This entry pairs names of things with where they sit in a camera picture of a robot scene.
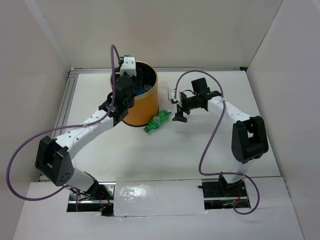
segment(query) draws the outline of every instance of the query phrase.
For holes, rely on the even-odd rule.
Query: crushed plastic bottle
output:
[[[146,92],[150,91],[152,89],[152,86],[149,84],[145,84],[143,86],[143,93],[145,94]]]
[[[168,114],[172,113],[172,103],[169,99],[169,86],[165,81],[158,83],[158,103],[159,110],[166,110]]]

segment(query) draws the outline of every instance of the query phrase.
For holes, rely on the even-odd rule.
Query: white panel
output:
[[[320,235],[319,2],[285,0],[248,69],[306,240]]]
[[[68,73],[23,1],[1,1],[0,23],[0,239],[12,240],[24,201],[5,183],[8,161],[24,140],[53,127]],[[21,195],[39,176],[38,144],[13,163],[10,179]]]
[[[72,67],[248,67],[283,0],[35,0]]]
[[[182,73],[158,72],[158,78],[173,89]],[[244,71],[209,73],[220,81],[230,103],[251,116],[260,114]],[[179,89],[190,89],[191,81],[202,77],[201,73],[189,73],[181,80]],[[111,91],[109,79],[110,73],[79,75],[67,122],[69,125],[82,122],[106,99]],[[218,89],[210,78],[207,78],[207,84],[212,91]],[[204,109],[195,109],[187,119],[187,123],[170,119],[151,134],[146,134],[141,127],[130,127],[121,122],[86,145],[73,163],[101,182],[198,179],[201,177],[198,173],[199,160],[218,117]],[[232,127],[221,124],[206,154],[204,172],[218,173],[228,169],[227,159],[234,159],[231,140]],[[271,147],[252,164],[248,175],[280,175]]]
[[[37,21],[39,27],[41,28],[41,30],[43,31],[43,33],[45,34],[45,36],[49,40],[53,50],[55,51],[55,53],[59,57],[61,63],[64,65],[64,67],[66,69],[70,69],[70,65],[67,62],[65,55],[61,51],[54,35],[52,34],[51,30],[49,29],[47,22],[46,22],[45,18],[42,16],[42,13],[40,12],[40,9],[39,9],[38,5],[36,4],[35,0],[24,0],[24,2],[27,5],[27,7],[29,8],[30,12],[32,13],[34,19]]]
[[[245,216],[238,215],[233,209],[208,210],[206,214],[190,216],[148,217],[66,212],[69,192],[63,190],[44,201],[26,202],[14,239],[88,240],[106,239],[107,236],[108,240],[303,240],[294,208],[283,204],[283,201],[289,203],[290,199],[287,191],[281,191],[286,188],[282,178],[262,177],[256,178],[255,182],[262,193],[261,200],[269,202],[269,206],[261,205],[263,208]],[[56,189],[49,182],[34,182],[28,197],[44,196]]]
[[[115,216],[180,216],[204,214],[202,182],[117,181],[114,189]]]

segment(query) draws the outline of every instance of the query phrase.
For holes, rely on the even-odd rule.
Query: white floor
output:
[[[180,74],[181,72],[158,72],[158,77],[159,81],[166,81],[174,88]],[[245,72],[217,71],[211,74],[221,82],[229,102],[252,116],[259,115]],[[79,75],[68,124],[81,123],[106,99],[111,91],[109,77],[110,73]],[[185,76],[180,89],[190,89],[190,81],[201,77],[199,73]],[[207,83],[212,91],[218,89],[208,78]],[[142,128],[120,123],[84,147],[74,158],[73,164],[99,181],[119,183],[143,180],[152,185],[154,180],[201,179],[203,176],[198,173],[198,163],[218,118],[203,109],[192,111],[187,118],[188,123],[168,121],[152,134],[144,133]],[[231,134],[229,126],[220,126],[207,153],[204,171],[226,170],[226,160],[233,158]],[[203,203],[201,196],[198,196],[194,205],[184,200],[183,194],[175,194],[173,200],[181,203],[181,209],[189,210],[182,215],[179,212],[179,216],[172,215],[170,208],[173,206],[161,202],[173,197],[170,191],[164,191],[162,198],[156,197],[148,201],[148,208],[153,213],[154,209],[161,206],[161,214],[168,213],[165,216],[146,217],[149,213],[145,213],[143,201],[135,202],[134,206],[144,211],[145,217],[104,217],[97,212],[66,212],[69,191],[63,190],[44,201],[26,201],[14,239],[302,240],[298,220],[284,180],[279,177],[271,147],[268,153],[250,167],[248,175],[254,177],[261,194],[258,209],[250,215],[238,215],[233,209],[215,209],[204,213],[204,206],[203,211],[199,211],[202,208],[199,201]],[[175,181],[165,182],[169,186]],[[257,193],[249,181],[246,180],[245,183],[253,206]],[[40,197],[56,189],[50,182],[34,182],[31,183],[27,196]]]

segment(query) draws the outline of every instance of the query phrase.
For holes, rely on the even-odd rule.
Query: green bottle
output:
[[[169,113],[166,110],[161,110],[159,113],[149,120],[148,125],[143,129],[146,133],[150,130],[158,129],[165,121],[169,119]]]

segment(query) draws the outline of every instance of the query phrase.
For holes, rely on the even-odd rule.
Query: orange cylinder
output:
[[[123,119],[123,122],[132,127],[143,127],[159,111],[158,75],[156,70],[145,62],[136,61],[135,64],[136,68],[142,70],[142,85],[148,84],[152,88],[134,98],[134,107],[128,109],[128,115]]]

